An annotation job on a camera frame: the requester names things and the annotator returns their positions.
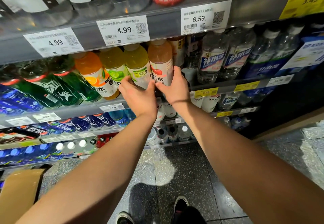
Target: white bottle cap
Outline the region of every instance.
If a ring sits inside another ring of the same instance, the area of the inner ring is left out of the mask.
[[[304,28],[304,26],[296,27],[296,26],[290,25],[288,27],[287,31],[289,34],[298,35],[302,31],[303,28]]]
[[[80,140],[79,146],[86,147],[86,145],[87,145],[87,141],[86,140],[84,140],[84,139]]]
[[[56,145],[56,149],[59,150],[59,151],[62,151],[63,148],[64,148],[63,143],[58,143],[58,144]]]
[[[253,28],[254,26],[255,26],[254,23],[249,23],[249,24],[243,25],[242,27],[246,28],[246,29],[250,29],[250,28]]]
[[[112,47],[104,48],[104,49],[99,49],[100,52],[108,52],[112,50]]]
[[[134,50],[138,49],[139,46],[140,46],[139,43],[135,43],[135,44],[125,45],[125,46],[123,46],[123,47],[124,47],[124,49],[125,49],[126,51],[134,51]]]
[[[87,55],[87,52],[82,52],[82,53],[76,53],[76,54],[72,54],[72,57],[74,59],[80,59],[80,58],[83,58],[84,56]]]
[[[161,39],[161,40],[150,41],[150,43],[152,43],[155,46],[160,46],[160,45],[164,44],[165,41],[166,41],[166,39]]]
[[[316,24],[313,23],[310,25],[311,28],[315,28],[315,29],[322,29],[324,27],[324,24]]]
[[[69,142],[69,143],[67,144],[67,148],[69,148],[69,149],[73,149],[73,148],[75,148],[75,143],[74,143],[73,141]]]
[[[215,32],[215,33],[223,33],[224,31],[225,31],[225,29],[213,30],[213,32]]]
[[[270,31],[269,29],[266,29],[263,33],[263,36],[268,39],[276,38],[279,35],[280,31]]]

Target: left hand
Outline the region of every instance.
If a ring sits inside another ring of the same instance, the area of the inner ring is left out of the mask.
[[[132,109],[136,116],[147,115],[156,120],[157,104],[154,88],[155,81],[151,80],[147,90],[141,90],[135,86],[130,76],[124,77],[118,87],[129,108]]]

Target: floor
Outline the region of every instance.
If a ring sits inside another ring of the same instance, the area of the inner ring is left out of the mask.
[[[261,145],[324,189],[324,123]],[[43,177],[40,196],[80,162],[73,159],[54,164]],[[108,223],[115,223],[116,214],[127,211],[137,224],[169,224],[179,195],[186,196],[210,224],[252,223],[218,180],[197,143],[144,150]]]

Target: right hand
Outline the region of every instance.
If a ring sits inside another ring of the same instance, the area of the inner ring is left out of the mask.
[[[167,101],[173,106],[181,102],[191,102],[187,80],[182,76],[178,66],[173,67],[174,75],[171,86],[157,82],[155,85],[165,94]]]

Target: green bottle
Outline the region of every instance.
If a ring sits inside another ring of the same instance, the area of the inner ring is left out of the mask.
[[[100,94],[74,68],[73,58],[69,58],[68,55],[51,58],[47,65],[55,76],[73,87],[84,100],[95,102],[101,98]]]
[[[48,59],[38,59],[18,63],[19,74],[26,81],[37,84],[53,94],[63,105],[78,105],[83,99],[74,88],[62,79],[49,73],[46,62]]]
[[[54,95],[50,94],[44,88],[20,78],[14,64],[3,65],[0,69],[0,83],[2,85],[10,86],[31,96],[47,108],[56,108],[62,105]]]

